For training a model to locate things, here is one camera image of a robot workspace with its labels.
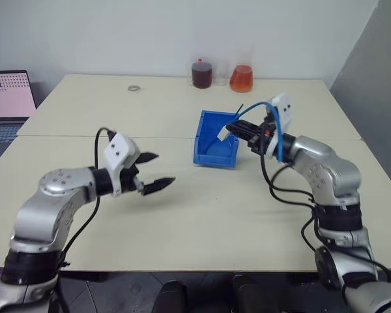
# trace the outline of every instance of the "black cable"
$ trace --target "black cable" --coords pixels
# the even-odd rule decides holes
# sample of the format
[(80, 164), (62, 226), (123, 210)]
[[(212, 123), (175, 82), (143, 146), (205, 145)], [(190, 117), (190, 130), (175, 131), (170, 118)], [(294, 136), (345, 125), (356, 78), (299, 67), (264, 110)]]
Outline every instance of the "black cable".
[[(318, 225), (318, 221), (317, 221), (316, 216), (313, 216), (313, 219), (314, 219), (314, 234), (318, 238), (318, 240), (320, 240), (322, 243), (325, 243), (326, 241), (320, 236), (319, 225)], [(362, 247), (357, 246), (355, 248), (366, 249), (366, 247), (364, 247), (364, 246), (362, 246)], [(364, 262), (367, 262), (367, 263), (371, 263), (372, 265), (375, 265), (375, 266), (379, 267), (385, 273), (386, 281), (387, 282), (391, 282), (391, 272), (383, 264), (381, 264), (381, 263), (379, 263), (377, 261), (371, 260), (369, 258), (365, 258), (363, 256), (357, 256), (356, 254), (353, 254), (353, 253), (350, 253), (349, 251), (347, 251), (346, 248), (342, 248), (342, 247), (339, 247), (339, 246), (330, 245), (330, 246), (328, 246), (328, 249), (336, 251), (336, 252), (340, 252), (342, 254), (345, 254), (346, 256), (350, 256), (351, 258), (355, 258), (355, 259), (358, 259), (358, 260), (361, 260), (361, 261), (364, 261)]]
[[(318, 240), (320, 240), (322, 243), (325, 242), (325, 240), (320, 236), (319, 234), (319, 227), (318, 227), (318, 221), (317, 221), (317, 217), (315, 216), (315, 208), (307, 203), (302, 203), (302, 202), (295, 202), (295, 201), (288, 201), (288, 200), (285, 200), (285, 199), (281, 199), (280, 197), (278, 197), (275, 192), (274, 192), (274, 189), (275, 190), (278, 190), (278, 191), (284, 191), (284, 192), (298, 192), (298, 193), (302, 193), (302, 194), (306, 194), (307, 196), (309, 196), (311, 198), (312, 201), (314, 201), (314, 197), (312, 194), (310, 194), (309, 192), (306, 192), (306, 191), (303, 191), (303, 190), (297, 190), (297, 189), (284, 189), (284, 188), (279, 188), (277, 186), (274, 185), (274, 181), (275, 179), (277, 178), (277, 176), (279, 174), (281, 174), (282, 171), (286, 170), (287, 168), (290, 168), (292, 164), (287, 164), (285, 166), (283, 166), (282, 168), (280, 168), (273, 176), (272, 176), (272, 179), (269, 179), (269, 176), (268, 176), (268, 173), (267, 173), (267, 168), (265, 167), (265, 160), (264, 160), (264, 156), (265, 156), (265, 131), (266, 131), (266, 128), (265, 128), (265, 123), (263, 123), (263, 128), (262, 128), (262, 131), (261, 131), (261, 141), (260, 141), (260, 155), (259, 155), (259, 158), (261, 160), (261, 169), (262, 169), (262, 174), (263, 174), (263, 177), (265, 178), (265, 181), (267, 182), (268, 186), (269, 186), (269, 191), (271, 193), (271, 196), (282, 202), (282, 203), (286, 203), (286, 204), (291, 204), (291, 205), (301, 205), (301, 206), (305, 206), (305, 207), (309, 207), (311, 209), (311, 214), (312, 214), (312, 217), (307, 221), (307, 223), (305, 223), (305, 225), (303, 225), (303, 227), (301, 228), (301, 237), (303, 238), (303, 240), (306, 242), (306, 244), (313, 250), (315, 251), (315, 248), (310, 244), (310, 242), (307, 240), (304, 232), (306, 230), (306, 228), (314, 221), (314, 233), (315, 233), (315, 236), (318, 238)], [(377, 261), (374, 261), (374, 260), (371, 260), (369, 258), (365, 258), (365, 257), (362, 257), (362, 256), (357, 256), (356, 254), (353, 254), (353, 253), (350, 253), (349, 251), (346, 251), (344, 248), (341, 248), (341, 247), (338, 247), (338, 246), (330, 246), (330, 249), (333, 250), (333, 251), (337, 251), (337, 252), (340, 252), (342, 254), (345, 254), (346, 256), (350, 256), (352, 258), (355, 258), (355, 259), (358, 259), (358, 260), (361, 260), (361, 261), (364, 261), (364, 262), (368, 262), (370, 264), (373, 264), (374, 266), (377, 266), (379, 267), (380, 269), (382, 269), (386, 275), (386, 279), (387, 279), (387, 282), (391, 282), (391, 272), (389, 269), (387, 269), (383, 264), (377, 262)]]
[(313, 247), (313, 245), (308, 241), (307, 237), (306, 237), (306, 234), (304, 233), (306, 231), (306, 228), (311, 224), (311, 222), (314, 221), (314, 216), (312, 216), (308, 221), (307, 223), (305, 223), (303, 225), (303, 227), (301, 227), (301, 237), (302, 239), (306, 242), (306, 244), (310, 247), (310, 249), (313, 250), (313, 252), (315, 251), (315, 248)]
[[(261, 141), (260, 141), (260, 153), (262, 155), (262, 159), (263, 159), (263, 155), (265, 154), (265, 132), (266, 132), (267, 128), (266, 128), (266, 123), (263, 123), (262, 125), (262, 131), (261, 131)], [(261, 163), (261, 167), (265, 168), (265, 161), (263, 161), (263, 166), (262, 166), (262, 163)], [(281, 171), (284, 171), (285, 168), (281, 168), (279, 169), (275, 175), (279, 175)], [(267, 182), (268, 185), (272, 186), (273, 189), (277, 190), (277, 191), (282, 191), (282, 192), (297, 192), (299, 194), (305, 194), (307, 196), (309, 196), (311, 199), (314, 199), (313, 197), (313, 194), (310, 193), (310, 192), (307, 192), (305, 190), (300, 190), (300, 189), (291, 189), (291, 188), (280, 188), (278, 186), (275, 186), (274, 183), (269, 179), (268, 175), (267, 174), (264, 174), (264, 178), (265, 178), (265, 181)]]
[[(285, 200), (285, 199), (281, 199), (280, 197), (278, 197), (275, 192), (274, 192), (274, 189), (278, 190), (276, 186), (274, 186), (272, 183), (271, 183), (271, 180), (269, 179), (269, 176), (268, 176), (268, 173), (267, 173), (267, 168), (265, 167), (265, 124), (263, 125), (263, 129), (261, 131), (261, 140), (260, 140), (260, 146), (259, 146), (259, 159), (261, 161), (261, 169), (262, 169), (262, 174), (263, 174), (263, 177), (265, 179), (265, 181), (267, 182), (268, 186), (269, 186), (269, 192), (271, 193), (271, 196), (279, 201), (279, 202), (282, 202), (282, 203), (286, 203), (286, 204), (291, 204), (291, 205), (300, 205), (300, 206), (303, 206), (303, 207), (308, 207), (310, 208), (311, 210), (314, 210), (314, 207), (308, 203), (303, 203), (303, 202), (296, 202), (296, 201), (288, 201), (288, 200)], [(286, 191), (286, 189), (284, 188), (279, 188), (280, 191)], [(301, 192), (301, 193), (305, 193), (303, 190), (295, 190), (295, 191), (290, 191), (290, 192)]]
[(309, 196), (310, 197), (310, 201), (314, 202), (314, 196), (312, 193), (308, 192), (308, 191), (305, 191), (305, 190), (301, 190), (301, 189), (286, 189), (286, 188), (280, 188), (278, 186), (276, 186), (274, 184), (275, 182), (275, 179), (277, 178), (277, 176), (279, 176), (279, 174), (281, 174), (282, 171), (286, 170), (287, 168), (292, 168), (293, 164), (292, 163), (288, 163), (287, 165), (281, 167), (278, 171), (275, 172), (275, 174), (272, 176), (271, 180), (270, 180), (270, 183), (272, 185), (272, 188), (277, 190), (277, 191), (282, 191), (282, 192), (297, 192), (299, 194), (305, 194), (306, 196)]
[(63, 291), (61, 289), (61, 283), (59, 282), (59, 278), (57, 280), (57, 284), (55, 285), (55, 293), (57, 296), (57, 300), (59, 302), (59, 306), (61, 307), (61, 310), (63, 313), (70, 313), (70, 309), (68, 307), (68, 303), (66, 302)]
[(91, 293), (88, 281), (85, 281), (85, 287), (87, 288), (87, 291), (88, 291), (89, 296), (90, 296), (91, 303), (93, 304), (94, 312), (98, 313), (97, 306), (96, 306), (96, 301), (94, 301), (94, 297), (93, 297), (93, 294)]
[[(111, 132), (111, 130), (108, 129), (107, 127), (101, 127), (96, 133), (96, 138), (94, 139), (94, 167), (96, 169), (98, 169), (98, 139), (100, 138), (100, 134), (103, 130), (107, 132)], [(83, 226), (81, 226), (81, 228), (74, 234), (74, 236), (72, 236), (68, 244), (66, 244), (64, 248), (64, 256), (66, 256), (66, 253), (68, 252), (68, 250), (70, 250), (72, 244), (78, 238), (80, 233), (88, 226), (88, 224), (90, 224), (94, 216), (96, 216), (99, 207), (100, 207), (100, 197), (98, 196), (96, 199), (96, 206), (94, 207), (94, 210), (91, 213), (90, 217), (84, 222)]]
[[(275, 182), (275, 179), (277, 178), (277, 176), (279, 176), (279, 174), (282, 173), (282, 171), (286, 170), (287, 168), (290, 168), (292, 164), (287, 164), (283, 167), (281, 167), (273, 176), (272, 176), (272, 179), (270, 180), (272, 186), (275, 186), (274, 185), (274, 182)], [(306, 234), (304, 233), (306, 231), (306, 228), (311, 224), (311, 222), (314, 221), (314, 216), (311, 214), (311, 218), (303, 225), (303, 227), (301, 227), (301, 237), (303, 238), (304, 242), (310, 247), (310, 249), (312, 251), (315, 251), (315, 248), (313, 247), (313, 245), (311, 245), (311, 243), (308, 241), (307, 237), (306, 237)]]

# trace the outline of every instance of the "robotic arm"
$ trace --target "robotic arm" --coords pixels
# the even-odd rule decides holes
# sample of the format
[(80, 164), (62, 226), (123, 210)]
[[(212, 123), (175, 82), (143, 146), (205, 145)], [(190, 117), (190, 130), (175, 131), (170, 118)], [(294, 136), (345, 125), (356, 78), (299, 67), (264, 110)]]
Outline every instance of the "robotic arm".
[(108, 131), (106, 168), (60, 169), (47, 173), (37, 192), (20, 209), (0, 275), (0, 312), (58, 312), (54, 293), (59, 269), (66, 266), (64, 246), (76, 211), (105, 194), (159, 191), (175, 178), (144, 185), (136, 164), (158, 155), (140, 153), (129, 138)]
[[(291, 106), (287, 95), (276, 102), (284, 129), (284, 119), (291, 120), (284, 116)], [(276, 155), (277, 125), (272, 113), (259, 126), (237, 120), (226, 129), (246, 140), (261, 158)], [(314, 230), (323, 244), (315, 250), (315, 261), (323, 285), (341, 290), (353, 312), (391, 313), (391, 283), (378, 281), (375, 265), (380, 264), (374, 261), (368, 230), (362, 225), (358, 168), (324, 143), (288, 134), (283, 135), (283, 159), (307, 180), (313, 193)]]

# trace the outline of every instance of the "laptop screen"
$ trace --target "laptop screen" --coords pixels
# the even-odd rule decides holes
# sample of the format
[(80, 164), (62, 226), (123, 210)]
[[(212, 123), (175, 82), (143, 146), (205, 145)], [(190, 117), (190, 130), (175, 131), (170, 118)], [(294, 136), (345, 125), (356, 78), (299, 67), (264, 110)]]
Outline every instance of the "laptop screen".
[(29, 117), (35, 109), (26, 72), (0, 73), (0, 117)]

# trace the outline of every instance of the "laptop keyboard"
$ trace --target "laptop keyboard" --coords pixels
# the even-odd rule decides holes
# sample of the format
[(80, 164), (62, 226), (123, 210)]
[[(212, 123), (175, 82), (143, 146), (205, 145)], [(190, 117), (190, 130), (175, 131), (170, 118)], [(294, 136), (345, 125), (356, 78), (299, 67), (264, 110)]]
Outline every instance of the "laptop keyboard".
[(20, 126), (0, 126), (0, 143), (10, 143), (17, 137)]

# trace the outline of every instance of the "blue cable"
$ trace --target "blue cable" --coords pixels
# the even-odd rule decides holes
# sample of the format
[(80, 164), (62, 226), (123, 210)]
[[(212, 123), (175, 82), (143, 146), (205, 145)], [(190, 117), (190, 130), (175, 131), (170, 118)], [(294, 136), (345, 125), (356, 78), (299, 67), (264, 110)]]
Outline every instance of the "blue cable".
[(239, 119), (239, 117), (241, 117), (245, 113), (249, 112), (253, 108), (256, 108), (257, 106), (261, 106), (261, 105), (267, 106), (271, 110), (272, 114), (275, 117), (275, 122), (276, 122), (276, 126), (277, 126), (277, 133), (278, 133), (277, 160), (279, 162), (283, 162), (283, 159), (284, 159), (284, 157), (283, 157), (283, 138), (282, 138), (282, 128), (281, 128), (281, 123), (280, 123), (280, 116), (278, 115), (277, 110), (275, 110), (274, 106), (271, 103), (266, 102), (266, 101), (255, 103), (255, 104), (251, 105), (249, 108), (247, 108), (246, 110), (244, 110), (242, 113), (238, 114), (236, 116), (236, 118), (234, 120), (232, 120), (231, 123), (234, 123), (235, 121), (237, 121)]

